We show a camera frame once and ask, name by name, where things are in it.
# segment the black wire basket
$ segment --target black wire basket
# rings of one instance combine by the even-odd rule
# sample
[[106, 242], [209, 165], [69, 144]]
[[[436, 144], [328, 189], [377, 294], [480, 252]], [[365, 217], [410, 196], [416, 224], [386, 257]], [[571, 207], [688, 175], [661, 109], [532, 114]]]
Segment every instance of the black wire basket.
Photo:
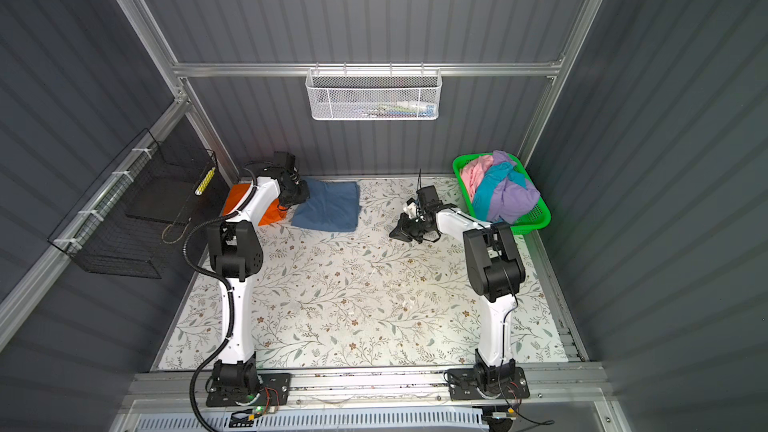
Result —
[[[187, 273], [181, 248], [198, 222], [219, 215], [227, 187], [206, 149], [153, 142], [88, 210], [77, 226], [60, 223], [48, 241], [84, 271], [161, 278]], [[202, 253], [204, 234], [190, 240]]]

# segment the red wire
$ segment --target red wire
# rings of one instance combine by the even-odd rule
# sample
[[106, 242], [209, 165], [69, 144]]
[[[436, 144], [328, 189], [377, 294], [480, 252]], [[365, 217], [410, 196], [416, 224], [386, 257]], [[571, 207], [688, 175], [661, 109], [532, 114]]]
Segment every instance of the red wire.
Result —
[[[517, 385], [515, 382], [510, 382], [510, 385], [513, 385], [513, 386], [514, 386], [514, 388], [516, 388], [516, 389], [520, 390], [520, 387], [518, 387], [518, 385]], [[519, 408], [519, 407], [520, 407], [520, 404], [522, 404], [522, 403], [523, 403], [523, 400], [522, 400], [522, 399], [518, 399], [518, 395], [517, 395], [517, 394], [514, 392], [514, 390], [513, 390], [513, 389], [509, 389], [509, 388], [508, 388], [508, 390], [509, 390], [510, 392], [512, 392], [512, 395], [514, 396], [514, 399], [515, 399], [515, 400], [518, 402], [518, 408]]]
[[273, 389], [273, 388], [268, 388], [268, 387], [264, 387], [264, 388], [265, 388], [266, 390], [272, 390], [272, 391], [275, 393], [275, 399], [277, 399], [277, 405], [275, 406], [275, 411], [277, 411], [277, 406], [279, 406], [279, 405], [280, 405], [280, 395], [277, 393], [277, 390], [275, 390], [275, 389]]

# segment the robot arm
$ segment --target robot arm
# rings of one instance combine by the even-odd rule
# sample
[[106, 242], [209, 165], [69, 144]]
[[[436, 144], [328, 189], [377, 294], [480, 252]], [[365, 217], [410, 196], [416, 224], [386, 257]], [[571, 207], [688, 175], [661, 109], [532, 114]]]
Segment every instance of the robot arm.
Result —
[[291, 154], [276, 152], [273, 161], [258, 162], [263, 167], [257, 173], [248, 171], [251, 181], [230, 191], [223, 217], [206, 224], [213, 270], [206, 273], [220, 282], [222, 324], [227, 330], [208, 381], [210, 407], [252, 404], [262, 390], [250, 334], [251, 292], [264, 264], [255, 227], [275, 199], [284, 208], [308, 199], [309, 189], [306, 181], [299, 180], [294, 160]]
[[414, 217], [400, 215], [391, 238], [427, 240], [429, 232], [451, 235], [464, 243], [467, 278], [480, 297], [480, 343], [475, 351], [475, 379], [480, 390], [493, 388], [514, 374], [512, 341], [508, 340], [510, 313], [518, 306], [515, 294], [525, 280], [525, 269], [511, 226], [479, 221], [443, 204], [434, 186], [420, 188]]

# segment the plastic laundry basket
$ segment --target plastic laundry basket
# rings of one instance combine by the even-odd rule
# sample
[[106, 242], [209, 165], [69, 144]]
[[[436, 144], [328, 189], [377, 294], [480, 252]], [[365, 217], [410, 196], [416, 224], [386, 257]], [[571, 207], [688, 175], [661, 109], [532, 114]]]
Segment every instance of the plastic laundry basket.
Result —
[[[485, 154], [469, 154], [466, 156], [456, 157], [456, 160], [453, 161], [453, 171], [456, 174], [456, 178], [458, 179], [458, 184], [462, 187], [462, 195], [464, 195], [464, 200], [467, 203], [467, 210], [469, 212], [469, 215], [473, 217], [475, 217], [475, 208], [472, 206], [472, 202], [469, 200], [469, 194], [467, 194], [467, 188], [464, 187], [464, 181], [462, 180], [461, 171], [462, 171], [462, 168], [464, 168], [464, 166], [466, 166], [472, 160], [475, 160], [480, 156], [490, 156], [490, 155], [491, 155], [490, 152], [487, 152]], [[525, 171], [525, 168], [523, 168], [523, 166], [521, 165], [520, 160], [517, 157], [515, 157], [513, 154], [509, 154], [509, 157], [517, 163], [517, 165], [514, 167], [514, 170], [516, 172], [520, 172], [521, 174], [523, 174], [528, 180], [531, 180], [531, 177]], [[536, 206], [533, 207], [533, 210], [531, 210], [529, 213], [525, 214], [524, 216], [520, 217], [514, 224], [512, 224], [512, 233], [518, 234], [518, 235], [525, 235], [532, 230], [546, 227], [547, 225], [549, 225], [549, 221], [551, 220], [552, 220], [552, 214], [549, 212], [549, 208], [547, 208], [547, 204], [545, 204], [544, 200], [540, 198], [538, 200], [538, 204], [536, 204]]]

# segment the blue towel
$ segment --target blue towel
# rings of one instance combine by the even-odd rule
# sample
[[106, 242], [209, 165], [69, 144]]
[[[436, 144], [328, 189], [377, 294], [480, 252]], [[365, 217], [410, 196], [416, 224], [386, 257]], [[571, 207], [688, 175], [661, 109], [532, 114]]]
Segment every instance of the blue towel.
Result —
[[291, 224], [324, 232], [354, 232], [360, 215], [357, 182], [322, 182], [308, 178], [310, 197], [299, 204]]

